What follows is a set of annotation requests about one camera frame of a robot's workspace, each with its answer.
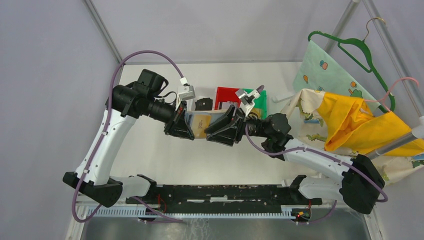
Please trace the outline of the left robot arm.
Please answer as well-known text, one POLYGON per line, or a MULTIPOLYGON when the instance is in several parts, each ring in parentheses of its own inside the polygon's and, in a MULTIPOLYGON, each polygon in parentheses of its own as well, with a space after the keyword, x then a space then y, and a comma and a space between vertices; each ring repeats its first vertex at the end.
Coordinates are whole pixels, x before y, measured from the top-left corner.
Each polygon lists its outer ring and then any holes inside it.
POLYGON ((116 85, 112 98, 107 100, 111 106, 104 111, 95 141, 77 169, 66 172, 62 181, 106 208, 133 196, 145 204, 153 203, 157 190, 151 186, 152 180, 141 175, 111 176, 111 169, 126 135, 141 116, 164 123, 166 135, 194 140, 185 114, 187 101, 196 96, 195 89, 185 77, 180 81, 175 104, 164 102, 160 96, 168 81, 147 69, 142 70, 137 81, 116 85))

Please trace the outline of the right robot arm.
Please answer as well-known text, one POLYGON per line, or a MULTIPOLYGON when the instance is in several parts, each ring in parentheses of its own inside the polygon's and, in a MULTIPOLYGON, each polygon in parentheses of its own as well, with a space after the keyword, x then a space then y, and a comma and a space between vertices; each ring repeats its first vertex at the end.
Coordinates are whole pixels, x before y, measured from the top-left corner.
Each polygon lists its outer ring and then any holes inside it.
POLYGON ((233 146, 243 136, 252 143, 252 137, 262 137, 258 151, 271 158, 300 164, 323 174, 322 178, 298 175, 291 183, 289 199, 302 204, 307 199, 342 201, 351 209, 370 214, 376 203, 388 200, 383 188, 385 181, 365 155, 354 157, 326 152, 289 134, 287 116, 275 113, 265 119, 246 116, 231 106, 204 130, 207 141, 233 146))

